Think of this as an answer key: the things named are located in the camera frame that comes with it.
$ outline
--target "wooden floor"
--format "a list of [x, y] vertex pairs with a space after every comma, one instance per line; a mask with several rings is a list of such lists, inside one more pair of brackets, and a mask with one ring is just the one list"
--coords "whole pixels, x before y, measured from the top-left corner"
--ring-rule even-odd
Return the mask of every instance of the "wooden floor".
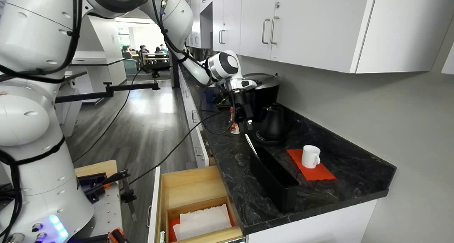
[[[96, 146], [74, 166], [81, 167], [115, 159], [118, 169], [127, 168], [131, 178], [159, 163], [189, 131], [179, 89], [171, 81], [159, 81], [158, 91], [133, 90], [128, 102]], [[71, 137], [66, 139], [73, 160], [83, 154], [104, 132], [123, 105], [127, 91], [97, 105], [83, 105]], [[161, 172], [194, 169], [196, 160], [191, 138], [161, 165]], [[138, 222], [134, 224], [126, 204], [122, 204], [123, 229], [130, 242], [146, 242], [146, 217], [153, 196], [154, 172], [132, 185]]]

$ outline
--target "kitchen counter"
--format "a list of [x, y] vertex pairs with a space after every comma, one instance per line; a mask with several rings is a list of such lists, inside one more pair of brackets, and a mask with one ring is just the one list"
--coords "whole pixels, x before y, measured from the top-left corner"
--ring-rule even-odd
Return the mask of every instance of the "kitchen counter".
[[[199, 109], [203, 98], [203, 110], [217, 111], [213, 105], [206, 105], [203, 88], [183, 70], [188, 88]], [[199, 111], [208, 117], [212, 112]], [[229, 123], [229, 112], [205, 120], [215, 132], [225, 129]], [[350, 207], [387, 195], [396, 167], [368, 151], [356, 146], [305, 117], [285, 110], [287, 122], [300, 120], [298, 130], [282, 146], [264, 146], [294, 177], [297, 187], [297, 201], [291, 212], [281, 213], [266, 196], [250, 171], [250, 148], [244, 134], [233, 135], [228, 131], [222, 135], [206, 131], [209, 146], [229, 194], [240, 227], [244, 235], [267, 230], [297, 220]], [[335, 180], [306, 181], [302, 173], [286, 152], [287, 149], [302, 149], [312, 144], [321, 149], [321, 162], [336, 177]]]

